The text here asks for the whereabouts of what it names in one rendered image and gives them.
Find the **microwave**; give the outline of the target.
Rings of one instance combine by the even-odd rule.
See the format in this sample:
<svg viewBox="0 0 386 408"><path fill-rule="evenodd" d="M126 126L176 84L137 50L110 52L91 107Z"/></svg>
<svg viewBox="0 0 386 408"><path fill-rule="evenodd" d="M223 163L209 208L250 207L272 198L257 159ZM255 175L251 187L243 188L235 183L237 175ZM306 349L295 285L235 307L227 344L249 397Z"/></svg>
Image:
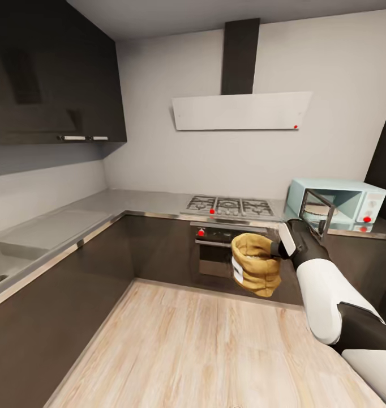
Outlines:
<svg viewBox="0 0 386 408"><path fill-rule="evenodd" d="M357 180L294 177L288 205L324 241L331 220L373 224L385 195L385 189Z"/></svg>

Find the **popcorn bag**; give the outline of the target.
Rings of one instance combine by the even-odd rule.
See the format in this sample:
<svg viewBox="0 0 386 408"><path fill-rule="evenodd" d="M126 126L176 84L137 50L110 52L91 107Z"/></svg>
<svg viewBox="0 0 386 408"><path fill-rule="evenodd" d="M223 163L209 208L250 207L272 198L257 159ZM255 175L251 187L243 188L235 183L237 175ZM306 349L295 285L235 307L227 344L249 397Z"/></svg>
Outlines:
<svg viewBox="0 0 386 408"><path fill-rule="evenodd" d="M243 233L231 241L234 279L243 288L269 298L281 284L281 257L271 257L271 242L263 235Z"/></svg>

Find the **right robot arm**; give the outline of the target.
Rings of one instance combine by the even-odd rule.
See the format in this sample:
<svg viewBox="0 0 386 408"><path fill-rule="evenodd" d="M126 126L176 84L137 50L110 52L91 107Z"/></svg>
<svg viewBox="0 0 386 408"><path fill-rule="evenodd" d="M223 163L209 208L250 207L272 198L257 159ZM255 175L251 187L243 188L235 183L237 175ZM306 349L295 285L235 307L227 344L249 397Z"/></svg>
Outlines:
<svg viewBox="0 0 386 408"><path fill-rule="evenodd" d="M312 335L335 349L386 404L386 324L301 220L281 223L271 257L291 259Z"/></svg>

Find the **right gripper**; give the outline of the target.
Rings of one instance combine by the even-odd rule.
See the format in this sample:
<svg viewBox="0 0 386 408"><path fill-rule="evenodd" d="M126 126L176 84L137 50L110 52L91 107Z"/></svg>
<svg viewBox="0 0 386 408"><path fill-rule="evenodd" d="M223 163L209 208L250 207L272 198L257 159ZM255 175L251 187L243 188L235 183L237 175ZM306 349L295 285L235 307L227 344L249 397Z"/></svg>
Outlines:
<svg viewBox="0 0 386 408"><path fill-rule="evenodd" d="M280 243L276 242L271 242L271 251L270 251L271 257L281 257L282 259L290 259L286 250L284 249L283 242L282 240Z"/></svg>

